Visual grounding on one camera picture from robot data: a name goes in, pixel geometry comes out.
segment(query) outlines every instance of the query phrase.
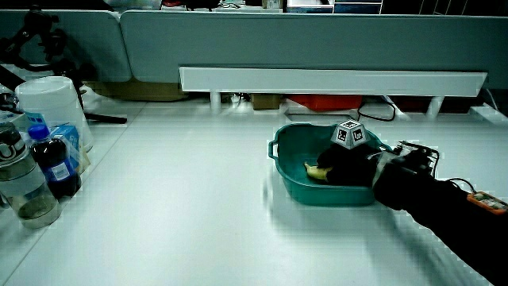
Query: plastic bottle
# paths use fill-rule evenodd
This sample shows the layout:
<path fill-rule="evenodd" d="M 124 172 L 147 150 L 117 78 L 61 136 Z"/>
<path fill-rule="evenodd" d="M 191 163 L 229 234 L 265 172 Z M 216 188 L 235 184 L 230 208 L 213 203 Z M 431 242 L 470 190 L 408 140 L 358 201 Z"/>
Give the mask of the plastic bottle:
<path fill-rule="evenodd" d="M 81 187 L 81 177 L 69 161 L 67 146 L 58 138 L 51 138 L 45 125 L 29 127 L 34 140 L 30 146 L 33 159 L 46 176 L 48 187 L 57 199 L 72 197 Z"/>
<path fill-rule="evenodd" d="M 31 79 L 17 86 L 14 94 L 19 99 L 18 108 L 25 112 L 28 120 L 38 122 L 44 118 L 49 127 L 71 124 L 78 130 L 86 152 L 94 146 L 94 137 L 71 79 L 64 76 Z"/>
<path fill-rule="evenodd" d="M 23 226 L 47 226 L 60 216 L 43 172 L 10 122 L 0 124 L 0 192 Z"/>

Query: cardboard box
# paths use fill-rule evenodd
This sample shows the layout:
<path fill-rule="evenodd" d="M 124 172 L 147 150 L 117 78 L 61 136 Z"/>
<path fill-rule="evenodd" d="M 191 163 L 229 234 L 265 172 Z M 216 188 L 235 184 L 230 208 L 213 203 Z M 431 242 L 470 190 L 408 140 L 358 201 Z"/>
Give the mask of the cardboard box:
<path fill-rule="evenodd" d="M 278 110 L 280 105 L 280 95 L 251 95 L 251 100 L 254 110 Z"/>
<path fill-rule="evenodd" d="M 112 99 L 171 102 L 185 99 L 178 83 L 143 83 L 131 79 L 125 83 L 85 82 L 96 94 Z"/>

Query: gray partition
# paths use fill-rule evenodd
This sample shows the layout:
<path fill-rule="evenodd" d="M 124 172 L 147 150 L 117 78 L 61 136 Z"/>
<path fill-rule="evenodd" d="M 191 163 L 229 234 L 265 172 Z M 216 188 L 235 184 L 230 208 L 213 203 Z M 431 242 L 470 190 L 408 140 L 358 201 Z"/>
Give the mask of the gray partition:
<path fill-rule="evenodd" d="M 28 10 L 0 10 L 0 37 L 11 38 L 24 25 Z M 108 11 L 45 10 L 56 15 L 60 22 L 54 29 L 62 29 L 68 36 L 63 56 L 77 64 L 90 63 L 97 68 L 98 80 L 125 82 L 132 78 L 119 16 Z M 37 46 L 35 36 L 25 44 L 21 56 L 31 64 L 46 64 L 43 48 Z"/>
<path fill-rule="evenodd" d="M 133 75 L 176 83 L 180 66 L 488 72 L 508 88 L 508 18 L 127 11 Z"/>

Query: blue bottle cap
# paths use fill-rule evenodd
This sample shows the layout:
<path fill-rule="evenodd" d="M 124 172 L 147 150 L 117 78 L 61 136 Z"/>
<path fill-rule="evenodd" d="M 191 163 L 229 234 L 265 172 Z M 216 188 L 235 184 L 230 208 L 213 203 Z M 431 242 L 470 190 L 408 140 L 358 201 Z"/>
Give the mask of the blue bottle cap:
<path fill-rule="evenodd" d="M 44 124 L 36 124 L 29 127 L 29 135 L 33 140 L 44 139 L 49 136 L 49 128 Z"/>

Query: water bottle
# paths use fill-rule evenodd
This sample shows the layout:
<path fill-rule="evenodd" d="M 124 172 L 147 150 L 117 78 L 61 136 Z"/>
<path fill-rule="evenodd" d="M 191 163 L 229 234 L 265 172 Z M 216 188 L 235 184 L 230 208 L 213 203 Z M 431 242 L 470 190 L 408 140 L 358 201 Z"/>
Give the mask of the water bottle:
<path fill-rule="evenodd" d="M 46 125 L 30 126 L 29 135 L 34 140 L 30 146 L 33 158 L 39 164 L 48 187 L 57 199 L 72 197 L 81 187 L 81 177 L 76 172 L 65 142 L 51 138 Z"/>
<path fill-rule="evenodd" d="M 0 193 L 28 228 L 47 226 L 60 216 L 43 172 L 11 122 L 0 124 Z"/>

